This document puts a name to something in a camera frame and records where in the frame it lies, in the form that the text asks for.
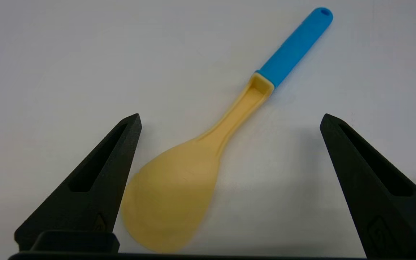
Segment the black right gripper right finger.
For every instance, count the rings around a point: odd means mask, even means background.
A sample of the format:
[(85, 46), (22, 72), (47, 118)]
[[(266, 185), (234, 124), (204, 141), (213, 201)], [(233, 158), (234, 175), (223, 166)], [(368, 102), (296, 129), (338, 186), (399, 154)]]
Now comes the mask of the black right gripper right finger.
[(416, 185), (346, 122), (320, 131), (368, 259), (416, 259)]

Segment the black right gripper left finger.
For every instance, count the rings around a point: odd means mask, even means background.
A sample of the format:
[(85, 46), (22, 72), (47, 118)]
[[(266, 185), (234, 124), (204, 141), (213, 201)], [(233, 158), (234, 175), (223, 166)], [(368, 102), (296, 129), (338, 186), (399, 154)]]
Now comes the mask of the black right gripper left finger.
[(47, 231), (112, 233), (141, 130), (139, 114), (122, 119), (16, 229), (19, 250)]

